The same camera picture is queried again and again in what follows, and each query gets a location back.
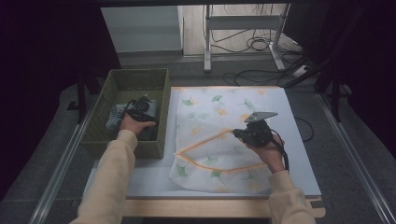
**storage bin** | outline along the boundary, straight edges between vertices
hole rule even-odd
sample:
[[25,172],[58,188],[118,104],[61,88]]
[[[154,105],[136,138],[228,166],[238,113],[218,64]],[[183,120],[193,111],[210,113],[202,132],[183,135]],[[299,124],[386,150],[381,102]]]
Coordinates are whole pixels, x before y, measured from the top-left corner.
[[95,159],[100,159],[108,142],[116,135],[116,132],[106,128],[111,107],[127,104],[132,99],[137,100],[147,95],[149,99],[157,100],[156,118],[159,125],[154,128],[152,140],[139,140],[134,154],[137,159],[162,159],[170,92],[171,84],[167,69],[111,70],[88,119],[80,144]]

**wall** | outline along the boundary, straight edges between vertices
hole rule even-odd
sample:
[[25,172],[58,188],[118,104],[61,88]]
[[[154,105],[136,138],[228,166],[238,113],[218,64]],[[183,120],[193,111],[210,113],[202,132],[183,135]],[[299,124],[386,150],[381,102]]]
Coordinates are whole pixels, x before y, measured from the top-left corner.
[[177,7],[104,7],[116,52],[181,50]]

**white board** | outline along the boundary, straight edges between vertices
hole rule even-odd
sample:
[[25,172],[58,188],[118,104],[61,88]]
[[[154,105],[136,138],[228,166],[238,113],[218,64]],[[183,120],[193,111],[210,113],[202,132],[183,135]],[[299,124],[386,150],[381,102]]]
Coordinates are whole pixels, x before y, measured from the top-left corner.
[[[268,94],[268,110],[277,112],[271,118],[270,127],[276,130],[285,141],[285,150],[289,155],[290,175],[297,188],[304,191],[306,197],[320,196],[318,182],[315,179],[311,164],[306,155],[303,140],[298,131],[286,93],[281,88],[263,88]],[[263,197],[271,194],[271,190],[257,194],[241,193],[208,193],[183,189],[169,179],[176,148],[176,112],[178,89],[171,91],[168,121],[165,137],[164,157],[162,160],[138,160],[129,180],[127,198],[248,198]],[[98,161],[92,167],[87,186],[91,184],[96,172]]]

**sweater sleeve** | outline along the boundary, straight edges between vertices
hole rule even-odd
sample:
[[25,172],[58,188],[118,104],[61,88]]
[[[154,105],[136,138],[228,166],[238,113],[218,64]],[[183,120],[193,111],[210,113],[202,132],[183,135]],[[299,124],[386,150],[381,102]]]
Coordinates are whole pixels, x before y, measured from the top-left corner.
[[134,169],[137,139],[133,132],[119,132],[107,145],[96,174],[78,208],[78,223],[121,223],[129,177]]
[[309,212],[303,191],[294,187],[288,171],[270,176],[273,194],[269,205],[274,224],[316,223]]

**person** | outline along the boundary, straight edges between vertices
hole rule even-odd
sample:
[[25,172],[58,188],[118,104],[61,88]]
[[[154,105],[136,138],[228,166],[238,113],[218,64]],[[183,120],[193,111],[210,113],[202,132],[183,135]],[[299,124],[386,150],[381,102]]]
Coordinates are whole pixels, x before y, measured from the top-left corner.
[[[71,224],[121,223],[128,181],[134,169],[136,136],[144,128],[154,125],[155,122],[138,122],[125,115],[119,135],[107,145],[92,183],[78,208],[78,217]],[[276,146],[271,143],[266,147],[247,147],[256,152],[272,172],[269,180],[273,194],[270,195],[269,206],[273,222],[315,223],[306,206],[303,191],[294,187]]]

